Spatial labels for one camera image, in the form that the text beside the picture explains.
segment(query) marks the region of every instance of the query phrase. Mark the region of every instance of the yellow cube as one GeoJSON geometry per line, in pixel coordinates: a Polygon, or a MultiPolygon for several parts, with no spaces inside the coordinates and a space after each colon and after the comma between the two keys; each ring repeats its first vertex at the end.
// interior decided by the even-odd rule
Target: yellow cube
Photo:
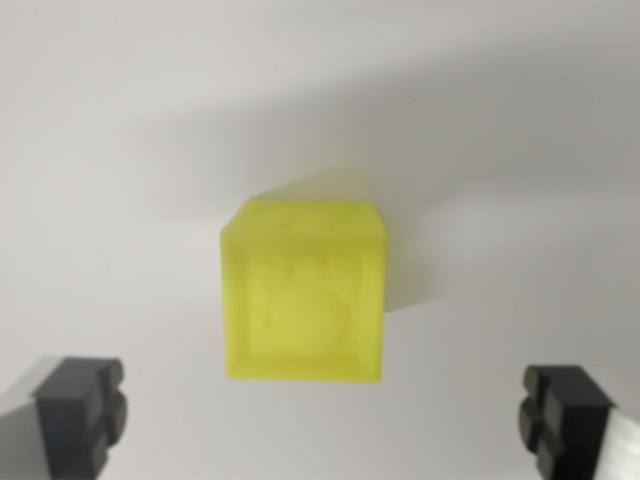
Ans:
{"type": "Polygon", "coordinates": [[[386,232],[372,204],[253,199],[221,250],[229,377],[380,379],[386,232]]]}

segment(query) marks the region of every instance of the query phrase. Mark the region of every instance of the white surface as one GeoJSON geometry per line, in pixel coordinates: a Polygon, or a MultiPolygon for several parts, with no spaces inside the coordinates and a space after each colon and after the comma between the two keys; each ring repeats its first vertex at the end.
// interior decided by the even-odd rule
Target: white surface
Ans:
{"type": "Polygon", "coordinates": [[[636,1],[1,0],[0,384],[120,356],[104,480],[538,478],[524,367],[639,359],[639,23],[636,1]],[[346,167],[390,228],[389,305],[414,303],[383,382],[227,381],[218,231],[346,167]]]}

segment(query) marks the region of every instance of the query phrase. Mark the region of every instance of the embossed paw print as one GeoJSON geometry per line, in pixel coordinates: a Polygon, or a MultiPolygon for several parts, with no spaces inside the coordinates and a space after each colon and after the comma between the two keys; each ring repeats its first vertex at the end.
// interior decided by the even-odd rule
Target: embossed paw print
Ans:
{"type": "Polygon", "coordinates": [[[316,357],[347,339],[351,302],[360,283],[352,257],[305,255],[273,259],[262,270],[264,327],[292,353],[316,357]]]}

